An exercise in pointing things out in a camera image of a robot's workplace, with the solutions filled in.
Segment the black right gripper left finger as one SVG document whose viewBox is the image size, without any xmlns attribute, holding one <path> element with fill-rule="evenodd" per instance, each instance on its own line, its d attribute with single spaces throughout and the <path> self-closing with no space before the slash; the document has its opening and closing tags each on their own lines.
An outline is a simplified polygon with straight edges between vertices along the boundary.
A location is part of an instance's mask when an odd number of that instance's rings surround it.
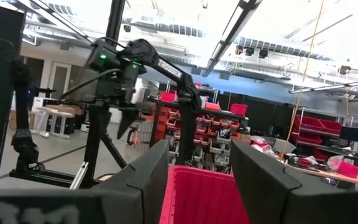
<svg viewBox="0 0 358 224">
<path fill-rule="evenodd" d="M 91 224 L 147 224 L 160 220 L 168 179 L 169 141 L 161 140 L 127 167 L 93 187 L 101 194 Z"/>
</svg>

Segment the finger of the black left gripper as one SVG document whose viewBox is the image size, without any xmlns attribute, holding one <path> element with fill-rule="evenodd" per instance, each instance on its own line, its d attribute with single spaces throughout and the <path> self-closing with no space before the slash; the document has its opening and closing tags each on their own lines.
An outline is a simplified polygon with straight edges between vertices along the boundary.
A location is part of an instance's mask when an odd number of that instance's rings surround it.
<svg viewBox="0 0 358 224">
<path fill-rule="evenodd" d="M 117 131 L 117 139 L 120 139 L 129 126 L 139 117 L 137 110 L 122 110 L 121 121 Z"/>
</svg>

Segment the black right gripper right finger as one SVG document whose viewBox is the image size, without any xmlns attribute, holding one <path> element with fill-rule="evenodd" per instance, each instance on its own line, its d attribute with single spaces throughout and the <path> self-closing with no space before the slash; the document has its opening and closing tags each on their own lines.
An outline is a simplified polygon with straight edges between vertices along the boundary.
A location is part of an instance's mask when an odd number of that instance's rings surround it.
<svg viewBox="0 0 358 224">
<path fill-rule="evenodd" d="M 249 221 L 282 223 L 287 196 L 301 187 L 299 181 L 285 173 L 281 162 L 241 140 L 231 141 L 230 162 Z"/>
</svg>

